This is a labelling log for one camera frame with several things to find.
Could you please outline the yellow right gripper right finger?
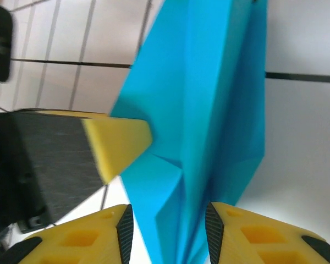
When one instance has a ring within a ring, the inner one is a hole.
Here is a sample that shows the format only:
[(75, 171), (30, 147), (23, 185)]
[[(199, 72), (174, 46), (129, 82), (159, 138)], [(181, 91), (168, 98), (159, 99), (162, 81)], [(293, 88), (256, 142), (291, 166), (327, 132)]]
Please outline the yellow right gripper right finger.
[(211, 264), (330, 264), (316, 233), (226, 203), (207, 205), (205, 229)]

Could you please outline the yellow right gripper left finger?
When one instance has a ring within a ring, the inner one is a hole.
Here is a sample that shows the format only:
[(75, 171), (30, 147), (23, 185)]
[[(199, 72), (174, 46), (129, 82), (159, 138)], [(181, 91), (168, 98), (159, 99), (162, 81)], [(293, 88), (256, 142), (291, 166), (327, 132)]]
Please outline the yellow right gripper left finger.
[(130, 204), (44, 229), (0, 255), (0, 264), (129, 264), (134, 219)]

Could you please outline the blue square paper sheet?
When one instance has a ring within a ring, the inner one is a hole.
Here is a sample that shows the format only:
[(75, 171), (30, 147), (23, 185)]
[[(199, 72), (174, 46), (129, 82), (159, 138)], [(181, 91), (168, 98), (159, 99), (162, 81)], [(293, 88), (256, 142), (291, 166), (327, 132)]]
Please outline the blue square paper sheet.
[(267, 9), (164, 0), (112, 109), (151, 130), (121, 178), (152, 264), (203, 264), (207, 204), (236, 204), (264, 156)]

